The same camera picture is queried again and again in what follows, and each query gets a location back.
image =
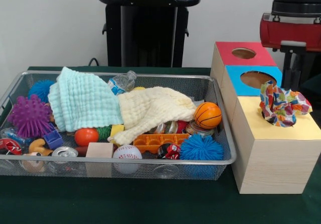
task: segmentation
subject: red box top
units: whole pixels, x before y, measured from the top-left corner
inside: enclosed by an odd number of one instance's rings
[[[224,65],[276,66],[260,42],[216,42]]]

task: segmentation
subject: small basketball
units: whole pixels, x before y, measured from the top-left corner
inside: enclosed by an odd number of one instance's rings
[[[213,129],[222,120],[221,109],[215,103],[205,102],[197,107],[194,120],[203,129]]]

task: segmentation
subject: wooden cube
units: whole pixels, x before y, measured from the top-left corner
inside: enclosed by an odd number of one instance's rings
[[[112,158],[112,143],[89,143],[86,158]],[[111,177],[111,163],[86,162],[88,177]]]
[[[233,120],[237,97],[259,96],[261,85],[268,80],[281,84],[282,73],[277,67],[225,66],[221,95],[230,123]]]
[[[232,121],[241,194],[300,194],[321,152],[321,130],[310,114],[293,127],[274,126],[258,111],[260,97],[239,96]]]
[[[225,66],[276,66],[260,42],[216,42],[211,77],[222,85]]]

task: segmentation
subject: orange ball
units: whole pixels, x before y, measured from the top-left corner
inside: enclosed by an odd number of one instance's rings
[[[78,146],[88,146],[90,142],[97,142],[98,139],[98,131],[93,128],[79,129],[75,133],[75,141]]]
[[[222,120],[221,109],[215,103],[205,102],[197,107],[194,120],[203,129],[213,129]]]

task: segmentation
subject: blue fuzzy ball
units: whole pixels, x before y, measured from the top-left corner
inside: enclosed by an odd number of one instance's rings
[[[223,147],[211,136],[192,135],[181,145],[181,160],[222,160]],[[217,179],[217,165],[184,165],[185,172],[194,179]]]
[[[192,135],[181,146],[181,160],[222,160],[223,147],[211,136]]]
[[[50,86],[54,83],[55,82],[51,80],[36,82],[28,92],[28,99],[30,99],[31,95],[35,94],[40,98],[41,102],[48,103]]]

